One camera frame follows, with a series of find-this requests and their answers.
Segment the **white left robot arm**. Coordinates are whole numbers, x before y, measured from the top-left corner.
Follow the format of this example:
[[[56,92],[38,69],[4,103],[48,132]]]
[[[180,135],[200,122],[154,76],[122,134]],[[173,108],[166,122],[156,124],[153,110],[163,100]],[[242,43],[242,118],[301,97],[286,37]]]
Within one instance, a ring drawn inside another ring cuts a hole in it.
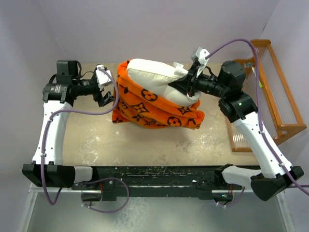
[[[83,79],[81,69],[76,60],[57,61],[57,72],[42,91],[44,116],[38,147],[32,162],[22,168],[23,175],[38,187],[70,188],[82,182],[88,189],[95,189],[99,185],[92,167],[63,164],[66,125],[77,97],[91,95],[100,107],[115,100],[110,92],[102,95],[104,87],[112,82],[105,65],[97,65],[90,79]]]

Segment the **orange patterned pillowcase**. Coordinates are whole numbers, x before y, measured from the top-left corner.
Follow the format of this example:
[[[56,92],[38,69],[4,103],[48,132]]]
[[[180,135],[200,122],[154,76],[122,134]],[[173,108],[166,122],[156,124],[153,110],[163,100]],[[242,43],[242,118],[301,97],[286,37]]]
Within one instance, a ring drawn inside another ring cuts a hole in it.
[[[200,128],[205,117],[204,112],[198,109],[200,99],[185,107],[140,87],[127,75],[129,61],[131,59],[124,61],[117,68],[117,89],[114,95],[119,95],[119,102],[112,112],[113,123],[133,122],[147,129]]]

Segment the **white pillow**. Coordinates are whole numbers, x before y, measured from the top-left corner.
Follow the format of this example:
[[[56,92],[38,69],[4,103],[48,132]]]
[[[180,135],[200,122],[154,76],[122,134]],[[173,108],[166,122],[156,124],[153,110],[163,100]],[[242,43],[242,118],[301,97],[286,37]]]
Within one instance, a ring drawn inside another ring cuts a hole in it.
[[[126,68],[129,78],[140,87],[159,95],[166,100],[180,106],[191,106],[198,102],[201,92],[190,97],[169,86],[188,74],[182,64],[177,62],[173,66],[163,62],[135,58],[129,61]]]

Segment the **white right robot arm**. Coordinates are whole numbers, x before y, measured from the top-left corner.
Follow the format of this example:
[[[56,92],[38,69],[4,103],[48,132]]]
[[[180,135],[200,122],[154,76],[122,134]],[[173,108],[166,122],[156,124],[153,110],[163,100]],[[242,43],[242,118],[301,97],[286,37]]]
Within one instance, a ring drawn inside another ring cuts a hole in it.
[[[218,188],[226,189],[231,184],[250,187],[263,201],[287,188],[298,188],[308,194],[308,186],[297,182],[304,174],[302,168],[293,166],[281,153],[264,126],[254,100],[242,90],[246,75],[239,63],[224,62],[218,76],[212,72],[209,75],[203,74],[206,66],[198,61],[188,70],[179,63],[174,63],[174,68],[174,74],[180,79],[171,82],[169,86],[188,96],[203,92],[218,97],[221,112],[241,132],[258,160],[258,170],[231,164],[221,167],[214,181]]]

